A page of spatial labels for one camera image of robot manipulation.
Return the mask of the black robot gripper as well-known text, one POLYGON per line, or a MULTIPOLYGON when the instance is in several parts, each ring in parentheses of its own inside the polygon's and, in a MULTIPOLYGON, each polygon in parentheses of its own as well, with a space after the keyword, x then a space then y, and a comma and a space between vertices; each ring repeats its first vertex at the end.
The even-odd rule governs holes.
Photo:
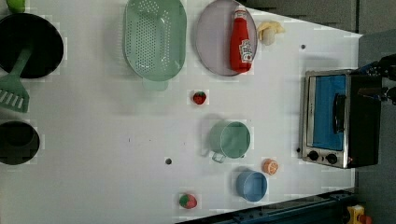
MULTIPOLYGON (((395 71, 395 55, 391 54, 389 56, 382 57, 379 61, 364 65, 359 69, 359 74, 366 75, 368 77, 387 78, 394 81, 395 71)), ((396 102, 394 87, 361 88, 359 89, 358 94, 381 102, 386 102, 388 100, 391 100, 393 104, 396 102)))

